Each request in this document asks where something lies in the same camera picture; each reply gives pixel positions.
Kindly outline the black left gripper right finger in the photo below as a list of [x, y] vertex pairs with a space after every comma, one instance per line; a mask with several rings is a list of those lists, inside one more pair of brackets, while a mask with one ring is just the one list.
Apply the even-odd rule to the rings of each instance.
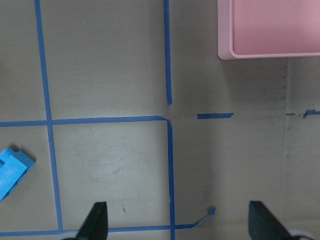
[[248, 232], [252, 240], [294, 239], [262, 201], [249, 202]]

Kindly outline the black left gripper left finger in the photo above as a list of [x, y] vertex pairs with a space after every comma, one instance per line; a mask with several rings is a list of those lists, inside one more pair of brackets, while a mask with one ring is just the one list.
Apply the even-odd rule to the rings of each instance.
[[105, 201], [96, 202], [77, 232], [75, 239], [106, 240], [108, 237], [108, 229], [107, 203]]

